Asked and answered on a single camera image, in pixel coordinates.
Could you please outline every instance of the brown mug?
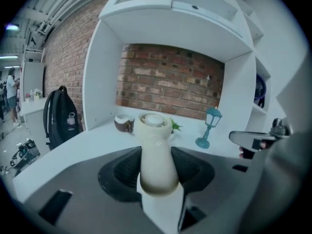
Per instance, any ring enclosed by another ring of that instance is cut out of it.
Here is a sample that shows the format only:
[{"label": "brown mug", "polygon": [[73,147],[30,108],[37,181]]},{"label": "brown mug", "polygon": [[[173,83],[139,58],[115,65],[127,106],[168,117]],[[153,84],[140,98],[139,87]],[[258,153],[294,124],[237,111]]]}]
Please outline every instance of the brown mug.
[{"label": "brown mug", "polygon": [[130,115],[120,114],[115,116],[114,124],[119,131],[128,132],[131,134],[133,131],[134,121],[134,117]]}]

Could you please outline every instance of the fluorescent light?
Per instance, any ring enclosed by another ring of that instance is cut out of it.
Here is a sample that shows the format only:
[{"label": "fluorescent light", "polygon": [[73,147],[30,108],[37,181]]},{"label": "fluorescent light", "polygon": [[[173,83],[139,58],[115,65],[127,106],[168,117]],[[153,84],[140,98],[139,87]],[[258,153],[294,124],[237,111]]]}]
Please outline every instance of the fluorescent light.
[{"label": "fluorescent light", "polygon": [[4,68],[19,68],[20,66],[10,66],[10,67],[4,67]]},{"label": "fluorescent light", "polygon": [[0,57],[0,59],[17,59],[18,56],[6,56],[6,57]]},{"label": "fluorescent light", "polygon": [[19,30],[20,28],[17,26],[17,25],[14,25],[14,24],[8,24],[5,28],[6,30]]}]

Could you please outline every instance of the purple object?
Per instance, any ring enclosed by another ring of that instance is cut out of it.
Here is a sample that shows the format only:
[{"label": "purple object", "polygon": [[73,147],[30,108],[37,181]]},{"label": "purple object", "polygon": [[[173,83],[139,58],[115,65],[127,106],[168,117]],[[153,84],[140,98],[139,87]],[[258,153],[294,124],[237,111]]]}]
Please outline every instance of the purple object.
[{"label": "purple object", "polygon": [[255,92],[254,92],[254,100],[262,99],[265,96],[267,91],[267,86],[265,84],[264,79],[257,74],[255,81]]}]

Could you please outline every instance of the teal lamp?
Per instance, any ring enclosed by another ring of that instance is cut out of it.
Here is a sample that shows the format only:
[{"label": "teal lamp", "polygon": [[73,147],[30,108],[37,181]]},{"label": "teal lamp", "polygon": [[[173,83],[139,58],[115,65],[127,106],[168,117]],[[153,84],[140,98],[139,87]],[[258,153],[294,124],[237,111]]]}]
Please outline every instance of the teal lamp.
[{"label": "teal lamp", "polygon": [[220,113],[220,111],[218,110],[217,107],[215,107],[215,108],[212,107],[212,108],[207,109],[206,114],[207,115],[206,115],[205,124],[207,125],[207,130],[206,130],[203,137],[196,139],[195,143],[197,146],[199,146],[201,148],[208,149],[210,146],[210,143],[207,140],[208,135],[209,135],[209,131],[211,128],[217,126],[220,119],[222,118],[222,114]]}]

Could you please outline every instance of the cream vase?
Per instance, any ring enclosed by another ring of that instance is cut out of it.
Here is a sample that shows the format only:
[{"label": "cream vase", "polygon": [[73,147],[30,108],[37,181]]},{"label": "cream vase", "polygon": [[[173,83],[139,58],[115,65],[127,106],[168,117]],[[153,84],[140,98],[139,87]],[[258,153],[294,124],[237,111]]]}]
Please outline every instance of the cream vase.
[{"label": "cream vase", "polygon": [[[153,124],[144,120],[153,117],[162,119],[161,126],[159,122]],[[134,122],[134,133],[142,146],[140,183],[142,189],[152,196],[168,195],[178,185],[178,175],[168,144],[171,131],[170,119],[159,113],[143,113]]]}]

